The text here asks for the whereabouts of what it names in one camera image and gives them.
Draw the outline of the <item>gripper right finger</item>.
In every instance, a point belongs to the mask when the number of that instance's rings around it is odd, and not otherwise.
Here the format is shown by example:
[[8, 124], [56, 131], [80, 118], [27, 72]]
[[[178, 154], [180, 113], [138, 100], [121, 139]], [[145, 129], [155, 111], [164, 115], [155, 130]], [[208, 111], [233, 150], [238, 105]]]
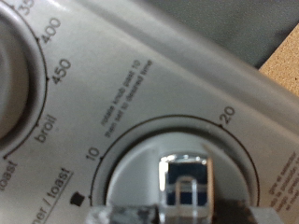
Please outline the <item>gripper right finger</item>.
[[282, 224], [282, 220], [272, 207], [254, 207], [244, 201], [221, 200], [216, 202], [213, 224]]

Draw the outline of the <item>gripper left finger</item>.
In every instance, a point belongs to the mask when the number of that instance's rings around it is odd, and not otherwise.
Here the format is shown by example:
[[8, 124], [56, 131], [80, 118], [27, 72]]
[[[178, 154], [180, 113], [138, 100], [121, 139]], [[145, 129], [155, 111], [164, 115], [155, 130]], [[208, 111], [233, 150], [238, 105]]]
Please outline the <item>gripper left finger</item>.
[[85, 219], [86, 224], [160, 224], [156, 205], [98, 205]]

